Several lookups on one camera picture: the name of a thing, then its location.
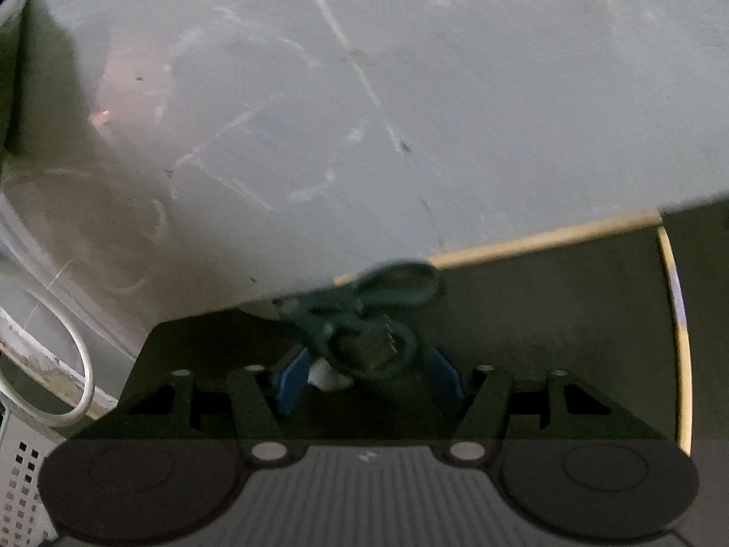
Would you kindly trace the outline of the white perforated utensil basket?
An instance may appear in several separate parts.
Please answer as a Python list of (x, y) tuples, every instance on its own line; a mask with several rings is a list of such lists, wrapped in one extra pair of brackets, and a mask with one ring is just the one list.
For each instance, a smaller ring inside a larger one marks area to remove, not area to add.
[(0, 527), (6, 547), (50, 546), (57, 540), (38, 490), (46, 457), (64, 441), (9, 401), (1, 401)]

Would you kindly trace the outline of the bamboo chopstick with purple band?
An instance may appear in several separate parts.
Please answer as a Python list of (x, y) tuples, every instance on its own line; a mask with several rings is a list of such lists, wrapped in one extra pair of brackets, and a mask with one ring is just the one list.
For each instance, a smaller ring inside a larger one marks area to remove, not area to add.
[(678, 447), (689, 456), (693, 444), (693, 366), (691, 341), (686, 305), (678, 274), (675, 253), (673, 253), (670, 236), (666, 228), (657, 228), (658, 248), (661, 252), (663, 268), (667, 277), (668, 291), (671, 296), (673, 321), (675, 321), (676, 342), (676, 376), (677, 376), (677, 415), (676, 415), (676, 442)]

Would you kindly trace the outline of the black handled scissors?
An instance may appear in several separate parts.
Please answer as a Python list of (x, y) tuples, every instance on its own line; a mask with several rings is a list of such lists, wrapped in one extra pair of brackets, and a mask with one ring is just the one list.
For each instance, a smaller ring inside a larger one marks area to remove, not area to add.
[[(430, 262), (383, 264), (345, 284), (290, 296), (277, 304), (279, 318), (299, 327), (308, 347), (345, 376), (384, 380), (399, 376), (415, 361), (420, 338), (410, 326), (393, 319), (395, 309), (430, 303), (441, 290), (440, 271)], [(375, 367), (358, 367), (341, 350), (345, 338), (362, 340), (382, 332), (392, 358)]]

